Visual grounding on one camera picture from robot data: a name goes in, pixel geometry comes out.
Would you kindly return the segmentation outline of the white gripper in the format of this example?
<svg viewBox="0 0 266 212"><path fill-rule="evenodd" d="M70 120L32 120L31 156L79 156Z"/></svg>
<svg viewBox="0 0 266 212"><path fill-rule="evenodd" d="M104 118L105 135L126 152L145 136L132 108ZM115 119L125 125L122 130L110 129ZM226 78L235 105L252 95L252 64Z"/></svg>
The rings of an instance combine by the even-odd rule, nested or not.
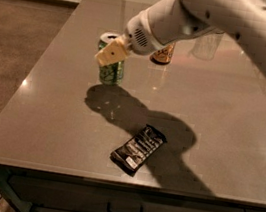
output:
<svg viewBox="0 0 266 212"><path fill-rule="evenodd" d="M163 47L162 39L166 23L149 13L141 11L126 24L125 37L128 48L135 54L149 55ZM129 55L125 41L116 38L95 55L99 66L108 66L125 60Z"/></svg>

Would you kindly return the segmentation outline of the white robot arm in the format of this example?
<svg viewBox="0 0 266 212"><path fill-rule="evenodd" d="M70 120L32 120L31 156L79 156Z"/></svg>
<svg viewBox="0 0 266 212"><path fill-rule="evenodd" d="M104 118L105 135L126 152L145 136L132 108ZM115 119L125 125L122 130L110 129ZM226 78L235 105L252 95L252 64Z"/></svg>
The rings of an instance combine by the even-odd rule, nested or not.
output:
<svg viewBox="0 0 266 212"><path fill-rule="evenodd" d="M96 54L100 66L149 55L175 41L227 33L266 77L266 2L160 0L132 17L122 35Z"/></svg>

